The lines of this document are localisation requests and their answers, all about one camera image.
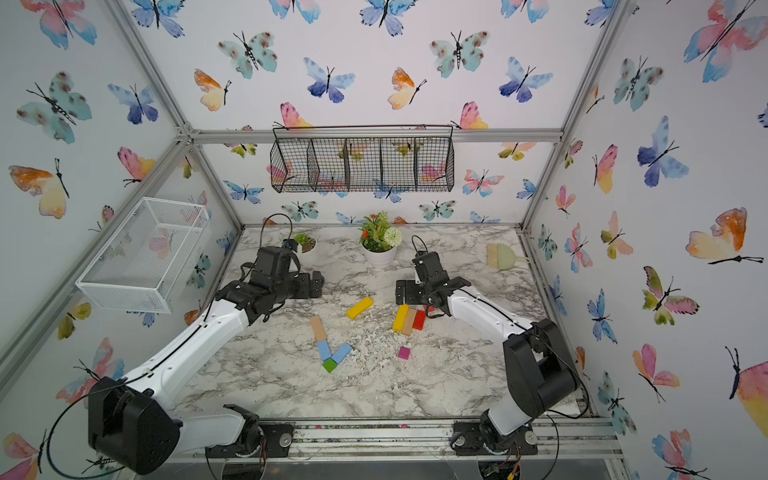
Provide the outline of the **natural wood block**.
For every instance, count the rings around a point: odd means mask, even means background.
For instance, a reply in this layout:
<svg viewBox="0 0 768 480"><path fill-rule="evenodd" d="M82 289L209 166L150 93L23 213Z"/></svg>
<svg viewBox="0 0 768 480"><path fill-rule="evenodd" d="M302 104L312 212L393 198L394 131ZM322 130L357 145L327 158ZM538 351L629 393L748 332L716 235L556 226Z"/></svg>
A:
<svg viewBox="0 0 768 480"><path fill-rule="evenodd" d="M310 325L317 342L324 342L327 340L327 334L324 325L319 316L313 316L310 318Z"/></svg>
<svg viewBox="0 0 768 480"><path fill-rule="evenodd" d="M405 316L401 333L406 336L410 336L413 331L413 325L417 316L418 310L415 308L409 308Z"/></svg>

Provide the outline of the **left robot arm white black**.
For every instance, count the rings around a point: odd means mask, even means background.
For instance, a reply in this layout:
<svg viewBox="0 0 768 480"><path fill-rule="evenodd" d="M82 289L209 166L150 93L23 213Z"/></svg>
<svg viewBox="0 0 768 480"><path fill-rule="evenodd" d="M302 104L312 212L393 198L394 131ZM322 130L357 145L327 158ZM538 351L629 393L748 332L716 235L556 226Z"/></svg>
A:
<svg viewBox="0 0 768 480"><path fill-rule="evenodd" d="M262 247L238 279L181 334L124 377L103 377L89 392L89 446L136 474L157 470L175 454L201 450L214 458L264 457L268 441L257 414L234 404L187 417L172 413L189 380L231 339L291 299L317 299L324 278L301 269L298 244Z"/></svg>

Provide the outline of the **light blue block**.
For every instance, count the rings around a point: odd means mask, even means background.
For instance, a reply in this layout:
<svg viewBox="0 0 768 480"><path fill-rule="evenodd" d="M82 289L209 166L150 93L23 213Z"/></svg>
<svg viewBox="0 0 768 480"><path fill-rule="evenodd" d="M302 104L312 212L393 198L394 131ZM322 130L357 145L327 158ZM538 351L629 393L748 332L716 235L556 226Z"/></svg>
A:
<svg viewBox="0 0 768 480"><path fill-rule="evenodd" d="M322 362L332 358L332 352L326 340L318 341L317 348Z"/></svg>
<svg viewBox="0 0 768 480"><path fill-rule="evenodd" d="M331 359L336 364L341 364L351 351L352 347L349 344L344 343L333 353Z"/></svg>

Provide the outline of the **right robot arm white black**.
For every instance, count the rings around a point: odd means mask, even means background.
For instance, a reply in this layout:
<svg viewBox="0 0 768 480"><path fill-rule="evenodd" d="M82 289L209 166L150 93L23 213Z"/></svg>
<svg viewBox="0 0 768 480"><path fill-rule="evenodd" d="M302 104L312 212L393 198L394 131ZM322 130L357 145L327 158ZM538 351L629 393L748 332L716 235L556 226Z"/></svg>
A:
<svg viewBox="0 0 768 480"><path fill-rule="evenodd" d="M481 414L480 447L491 453L536 452L526 442L531 422L582 387L560 328L550 319L515 314L468 280L450 277L435 251L418 250L412 263L416 278L396 282L397 304L435 308L468 323L502 349L507 393Z"/></svg>

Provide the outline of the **yellow block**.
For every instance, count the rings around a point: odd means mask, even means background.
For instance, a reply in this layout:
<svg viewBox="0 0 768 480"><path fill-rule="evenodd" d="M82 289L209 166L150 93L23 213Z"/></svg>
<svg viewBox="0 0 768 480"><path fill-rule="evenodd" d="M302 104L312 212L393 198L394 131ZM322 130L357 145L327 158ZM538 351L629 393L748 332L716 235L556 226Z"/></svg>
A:
<svg viewBox="0 0 768 480"><path fill-rule="evenodd" d="M392 330L395 332L401 332L403 330L403 327L405 326L405 322L407 319L407 315L409 312L409 306L408 305L400 305L398 307L395 320L392 326Z"/></svg>
<svg viewBox="0 0 768 480"><path fill-rule="evenodd" d="M374 305L374 301L370 297L366 297L359 301L355 306L350 308L346 315L350 320L356 319L359 315L361 315L363 312L365 312L367 309L371 308Z"/></svg>

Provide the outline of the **green cube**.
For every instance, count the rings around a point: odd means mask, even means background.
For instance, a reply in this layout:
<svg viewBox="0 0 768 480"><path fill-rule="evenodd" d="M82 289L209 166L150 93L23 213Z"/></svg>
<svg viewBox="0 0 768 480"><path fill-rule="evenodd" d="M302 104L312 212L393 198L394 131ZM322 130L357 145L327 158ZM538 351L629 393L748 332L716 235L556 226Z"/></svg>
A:
<svg viewBox="0 0 768 480"><path fill-rule="evenodd" d="M328 373L332 373L337 368L337 366L338 364L332 358L329 358L323 362L323 368Z"/></svg>

